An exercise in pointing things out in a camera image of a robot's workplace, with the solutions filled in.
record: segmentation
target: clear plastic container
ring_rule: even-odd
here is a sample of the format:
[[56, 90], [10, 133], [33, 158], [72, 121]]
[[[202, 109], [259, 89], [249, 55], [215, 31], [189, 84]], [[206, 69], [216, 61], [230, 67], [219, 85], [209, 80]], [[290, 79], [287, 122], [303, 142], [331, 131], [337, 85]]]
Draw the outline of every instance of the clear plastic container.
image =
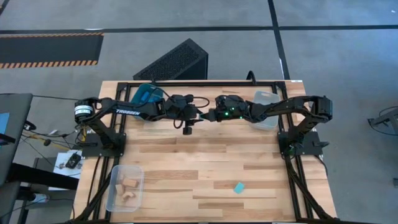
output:
[[[263, 105], [267, 105], [270, 103], [277, 103], [280, 101], [279, 95], [276, 95], [274, 93], [268, 93], [264, 91], [257, 91], [254, 94], [254, 100], [253, 102], [255, 103], [261, 103]], [[272, 116], [269, 118], [266, 118], [264, 121], [261, 121], [259, 123], [250, 123], [250, 126], [261, 129], [261, 130], [272, 130], [278, 125], [278, 116]]]
[[[123, 178], [138, 181], [136, 188], [125, 187], [126, 191], [132, 192], [135, 197], [123, 201], [122, 195], [116, 192], [116, 184], [121, 184]], [[144, 187], [144, 171], [139, 166], [117, 165], [113, 167], [111, 182], [109, 183], [109, 194], [106, 201], [106, 209], [110, 212], [134, 212], [142, 202], [142, 190]]]

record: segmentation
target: wooden block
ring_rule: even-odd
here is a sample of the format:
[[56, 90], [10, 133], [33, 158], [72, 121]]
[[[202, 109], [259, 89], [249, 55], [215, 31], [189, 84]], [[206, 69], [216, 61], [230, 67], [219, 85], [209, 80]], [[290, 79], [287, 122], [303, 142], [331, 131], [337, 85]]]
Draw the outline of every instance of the wooden block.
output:
[[124, 194], [124, 186], [121, 184], [116, 184], [116, 193], [117, 195], [123, 195]]
[[125, 178], [125, 179], [123, 179], [122, 184], [123, 184], [125, 187], [137, 187], [137, 186], [138, 186], [138, 181]]
[[122, 196], [124, 201], [127, 201], [129, 198], [134, 198], [136, 195], [132, 192], [125, 192]]

